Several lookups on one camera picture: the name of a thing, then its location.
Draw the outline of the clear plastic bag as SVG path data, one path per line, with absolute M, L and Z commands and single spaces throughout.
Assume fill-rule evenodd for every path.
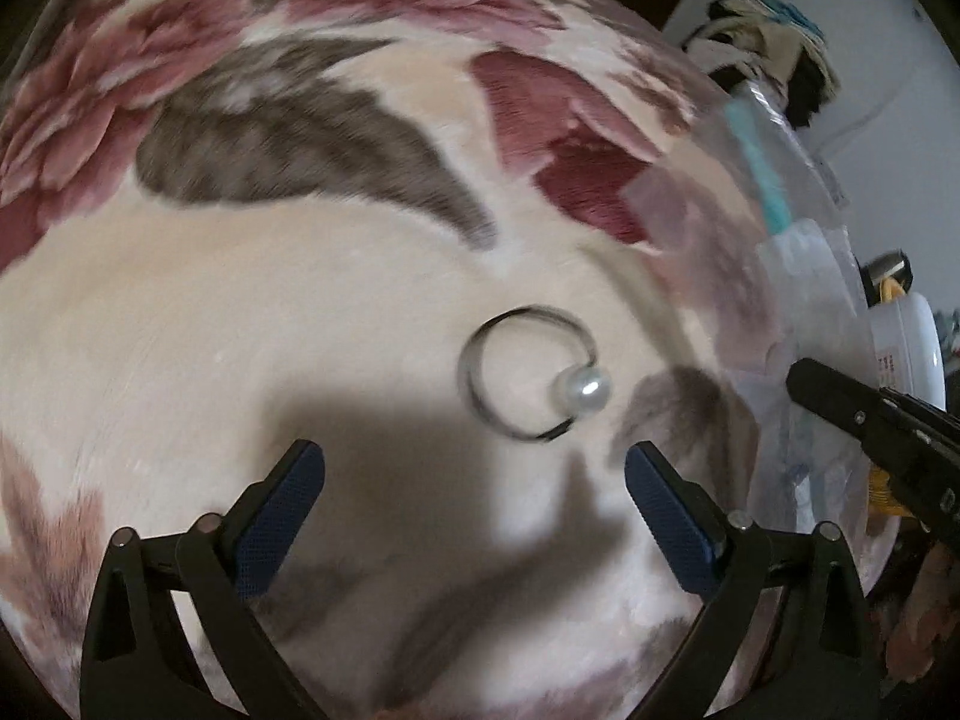
M 843 215 L 784 114 L 757 82 L 698 132 L 729 156 L 760 213 L 755 254 L 773 289 L 778 336 L 760 372 L 732 374 L 760 426 L 748 510 L 761 525 L 807 533 L 822 520 L 859 548 L 869 518 L 869 462 L 838 427 L 793 403 L 789 367 L 812 358 L 867 385 L 877 382 L 861 273 Z

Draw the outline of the black white patterned cloth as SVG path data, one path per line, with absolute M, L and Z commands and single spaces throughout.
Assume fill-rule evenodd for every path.
M 793 4 L 713 0 L 706 15 L 682 50 L 727 93 L 745 82 L 768 86 L 794 128 L 807 128 L 838 96 L 825 34 Z

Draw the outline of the white plastic jar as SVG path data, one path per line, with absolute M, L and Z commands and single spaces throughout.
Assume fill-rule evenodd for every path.
M 923 294 L 874 305 L 869 320 L 880 385 L 945 410 L 944 363 L 934 314 Z

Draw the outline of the floral plush blanket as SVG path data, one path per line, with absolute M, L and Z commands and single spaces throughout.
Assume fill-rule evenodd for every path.
M 626 452 L 768 528 L 729 99 L 612 0 L 47 0 L 2 89 L 5 715 L 85 718 L 114 532 L 302 439 L 247 606 L 322 718 L 635 718 L 701 600 Z

